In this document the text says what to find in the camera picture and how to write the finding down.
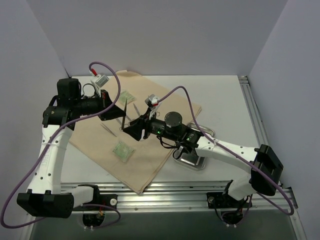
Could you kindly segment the steel tweezers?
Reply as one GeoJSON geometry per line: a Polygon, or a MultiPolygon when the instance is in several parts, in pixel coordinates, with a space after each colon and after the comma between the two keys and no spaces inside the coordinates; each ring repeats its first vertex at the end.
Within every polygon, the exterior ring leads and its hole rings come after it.
{"type": "Polygon", "coordinates": [[[124,115],[122,117],[122,122],[121,122],[121,130],[125,128],[125,121],[126,121],[126,116],[127,116],[127,105],[128,105],[128,98],[125,100],[125,106],[124,106],[124,115]]]}
{"type": "Polygon", "coordinates": [[[111,135],[117,138],[117,135],[110,129],[108,128],[105,124],[101,123],[100,124],[106,131],[108,131],[111,135]]]}

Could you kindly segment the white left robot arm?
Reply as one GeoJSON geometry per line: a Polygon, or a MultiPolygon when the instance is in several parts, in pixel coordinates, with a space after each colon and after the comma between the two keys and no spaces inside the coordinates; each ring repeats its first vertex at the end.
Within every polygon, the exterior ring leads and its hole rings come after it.
{"type": "Polygon", "coordinates": [[[96,185],[81,184],[69,191],[61,190],[61,174],[69,139],[75,129],[75,119],[98,114],[101,121],[124,117],[125,111],[113,104],[108,92],[101,90],[93,97],[81,95],[76,78],[57,82],[57,95],[43,112],[42,144],[39,165],[25,193],[19,193],[17,204],[33,217],[68,218],[84,204],[95,210],[100,206],[100,191],[96,185]]]}

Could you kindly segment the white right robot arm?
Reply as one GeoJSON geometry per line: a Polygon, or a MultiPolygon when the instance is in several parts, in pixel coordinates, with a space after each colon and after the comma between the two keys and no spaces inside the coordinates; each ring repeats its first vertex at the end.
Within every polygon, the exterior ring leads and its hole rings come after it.
{"type": "Polygon", "coordinates": [[[136,141],[155,135],[160,141],[173,141],[172,149],[180,155],[215,159],[243,170],[245,175],[232,179],[222,193],[223,203],[227,206],[232,207],[255,193],[275,195],[284,166],[270,146],[245,147],[221,141],[205,135],[191,124],[183,124],[182,120],[175,111],[167,113],[164,120],[145,113],[124,127],[123,132],[136,141]]]}

